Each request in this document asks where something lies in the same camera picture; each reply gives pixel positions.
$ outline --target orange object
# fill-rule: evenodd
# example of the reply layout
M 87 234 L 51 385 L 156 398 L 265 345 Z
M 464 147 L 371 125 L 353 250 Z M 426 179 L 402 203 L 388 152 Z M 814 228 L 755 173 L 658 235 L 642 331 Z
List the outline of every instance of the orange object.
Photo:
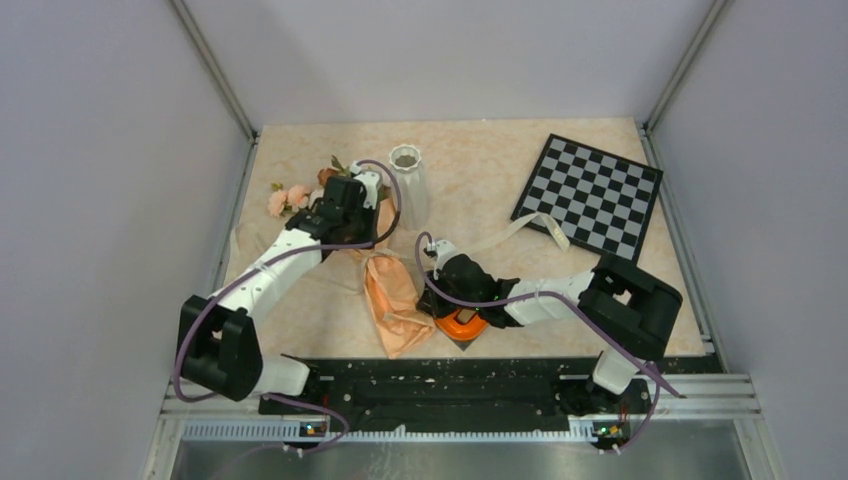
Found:
M 486 327 L 489 326 L 485 320 L 480 318 L 480 315 L 474 314 L 466 323 L 459 321 L 459 316 L 462 310 L 459 309 L 447 317 L 436 319 L 436 326 L 439 330 L 445 333 L 451 340 L 457 342 L 470 342 L 474 340 Z

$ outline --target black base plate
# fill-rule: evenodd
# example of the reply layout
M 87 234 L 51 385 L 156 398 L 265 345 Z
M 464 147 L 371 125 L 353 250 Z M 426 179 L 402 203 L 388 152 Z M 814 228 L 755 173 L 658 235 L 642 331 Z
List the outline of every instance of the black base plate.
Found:
M 712 357 L 665 359 L 663 373 L 718 373 Z M 301 400 L 338 411 L 354 431 L 526 432 L 568 430 L 595 359 L 304 360 L 312 373 Z M 568 375 L 567 380 L 560 378 Z M 644 381 L 622 398 L 646 413 Z M 607 404 L 603 413 L 617 412 Z M 309 413 L 261 401 L 259 413 Z

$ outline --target white vase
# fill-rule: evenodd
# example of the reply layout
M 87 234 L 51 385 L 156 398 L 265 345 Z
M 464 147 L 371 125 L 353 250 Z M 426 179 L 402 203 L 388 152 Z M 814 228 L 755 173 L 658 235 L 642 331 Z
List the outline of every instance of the white vase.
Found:
M 407 230 L 422 228 L 430 210 L 421 152 L 412 145 L 397 146 L 389 154 L 389 164 L 400 187 L 400 226 Z

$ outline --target metal frame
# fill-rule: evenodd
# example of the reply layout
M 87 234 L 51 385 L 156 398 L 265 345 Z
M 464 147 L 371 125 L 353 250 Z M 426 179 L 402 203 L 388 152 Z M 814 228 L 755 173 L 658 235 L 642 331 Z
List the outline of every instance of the metal frame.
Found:
M 639 129 L 639 137 L 642 141 L 642 148 L 645 151 L 648 164 L 665 171 L 665 165 L 654 146 L 652 136 L 644 128 L 638 126 L 637 128 Z M 721 340 L 716 335 L 709 302 L 706 300 L 703 289 L 701 288 L 703 281 L 698 274 L 697 263 L 695 262 L 694 255 L 692 255 L 692 249 L 689 247 L 690 242 L 686 237 L 686 229 L 682 224 L 682 216 L 677 208 L 672 184 L 672 181 L 665 178 L 660 185 L 660 205 L 662 205 L 663 215 L 668 224 L 668 233 L 671 236 L 671 243 L 677 255 L 677 262 L 680 264 L 680 271 L 683 274 L 686 290 L 689 292 L 689 300 L 692 302 L 692 309 L 695 311 L 695 319 L 701 330 L 701 338 L 704 341 L 707 354 L 714 353 L 724 370 L 728 371 L 727 364 L 722 357 L 723 349 Z
M 730 6 L 731 3 L 733 3 L 732 0 L 713 0 L 712 5 L 710 5 L 710 9 L 707 11 L 707 15 L 704 17 L 704 21 L 701 22 L 701 26 L 698 27 L 698 31 L 695 32 L 695 36 L 692 37 L 692 41 L 689 42 L 689 46 L 686 47 L 686 51 L 683 52 L 683 57 L 681 57 L 680 62 L 678 62 L 677 67 L 674 69 L 674 73 L 671 75 L 671 78 L 663 89 L 663 92 L 660 94 L 660 98 L 657 100 L 657 104 L 654 105 L 654 108 L 651 110 L 651 114 L 648 116 L 648 120 L 645 122 L 644 128 L 649 135 L 653 133 L 657 125 L 659 125 L 665 115 L 666 109 L 680 90 L 683 80 L 686 79 L 686 75 L 691 70 L 695 60 L 698 58 L 698 55 L 701 53 L 701 50 L 707 43 L 707 40 L 709 40 L 712 35 L 714 27 L 718 24 L 719 20 L 727 11 L 727 7 Z
M 168 2 L 168 5 L 171 6 L 177 20 L 179 20 L 180 26 L 183 28 L 183 32 L 185 32 L 189 43 L 191 43 L 191 46 L 194 48 L 195 53 L 197 53 L 200 62 L 203 64 L 204 70 L 206 70 L 206 73 L 209 74 L 209 79 L 212 81 L 212 85 L 215 87 L 215 90 L 218 91 L 218 95 L 224 103 L 224 106 L 227 107 L 227 110 L 238 124 L 239 129 L 241 129 L 244 136 L 247 137 L 248 140 L 254 141 L 258 136 L 257 131 L 251 125 L 250 119 L 247 118 L 244 108 L 242 108 L 241 103 L 238 101 L 238 97 L 236 97 L 233 88 L 230 86 L 230 82 L 227 80 L 226 75 L 224 75 L 224 71 L 218 64 L 218 60 L 215 59 L 212 49 L 203 37 L 203 33 L 200 31 L 200 27 L 197 26 L 197 22 L 194 20 L 194 15 L 191 14 L 191 11 L 188 9 L 184 0 L 166 1 Z
M 222 102 L 238 123 L 239 128 L 251 142 L 245 168 L 240 179 L 238 197 L 230 212 L 230 230 L 238 222 L 241 206 L 247 189 L 248 179 L 255 160 L 258 146 L 258 133 L 253 128 L 244 109 L 238 101 L 232 87 L 220 68 L 211 48 L 206 42 L 194 17 L 184 0 L 167 0 L 190 43 L 198 54 L 204 69 L 210 76 Z M 674 74 L 666 85 L 650 117 L 638 126 L 640 138 L 648 163 L 663 168 L 663 161 L 657 152 L 652 133 L 659 125 L 683 80 L 696 61 L 703 45 L 713 33 L 717 21 L 726 12 L 730 0 L 714 0 L 706 18 L 686 49 Z M 685 228 L 674 200 L 672 182 L 666 179 L 660 191 L 660 202 L 668 223 L 672 243 L 690 294 L 696 318 L 707 346 L 707 354 L 717 355 L 721 365 L 721 342 L 712 324 L 709 302 L 706 301 L 700 287 L 702 284 L 697 263 L 689 248 Z M 226 273 L 228 247 L 222 248 L 216 273 L 216 286 L 221 285 Z M 749 473 L 753 480 L 777 479 L 784 477 L 782 465 L 765 426 L 759 401 L 747 374 L 672 374 L 666 378 L 685 395 L 685 398 L 662 396 L 655 415 L 656 421 L 668 420 L 732 420 L 736 428 L 740 446 L 744 454 Z M 653 389 L 653 382 L 648 380 Z M 186 382 L 184 389 L 188 395 L 196 395 L 204 389 Z M 259 399 L 249 399 L 239 403 L 226 399 L 211 399 L 198 404 L 185 404 L 174 397 L 173 387 L 169 386 L 163 400 L 153 442 L 148 455 L 143 478 L 147 480 L 170 479 L 174 466 L 178 462 L 180 442 L 183 439 L 205 440 L 300 440 L 291 428 L 295 418 L 260 416 Z M 644 417 L 632 415 L 633 418 Z M 587 423 L 613 420 L 612 416 L 593 415 L 574 419 L 575 427 L 570 432 L 519 433 L 519 434 L 417 434 L 404 430 L 392 432 L 367 432 L 354 434 L 342 441 L 380 442 L 380 441 L 586 441 Z

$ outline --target beige surface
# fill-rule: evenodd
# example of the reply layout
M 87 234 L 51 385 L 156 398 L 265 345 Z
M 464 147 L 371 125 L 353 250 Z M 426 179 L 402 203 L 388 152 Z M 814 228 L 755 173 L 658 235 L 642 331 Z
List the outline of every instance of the beige surface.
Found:
M 426 230 L 462 248 L 510 223 L 509 216 L 550 133 L 645 163 L 630 118 L 268 126 L 262 131 L 241 224 L 248 227 L 245 231 L 273 239 L 285 220 L 266 212 L 272 182 L 315 185 L 315 175 L 329 165 L 330 155 L 344 164 L 362 158 L 385 163 L 394 146 L 409 143 L 420 148 L 428 174 L 431 205 Z M 391 248 L 411 255 L 417 233 L 398 229 Z M 498 247 L 475 255 L 475 260 L 496 277 L 533 279 L 588 270 L 598 255 L 578 247 L 563 254 L 550 237 L 522 229 Z M 245 265 L 245 259 L 231 261 L 228 278 Z M 703 355 L 659 202 L 639 266 L 683 293 L 683 308 L 666 354 Z M 316 280 L 332 279 L 355 288 L 360 283 L 358 267 L 348 255 L 335 253 L 309 278 L 296 283 L 259 328 L 263 351 L 303 357 L 385 357 L 364 296 Z M 603 346 L 574 319 L 506 330 L 488 328 L 465 352 L 437 332 L 404 357 L 595 356 Z

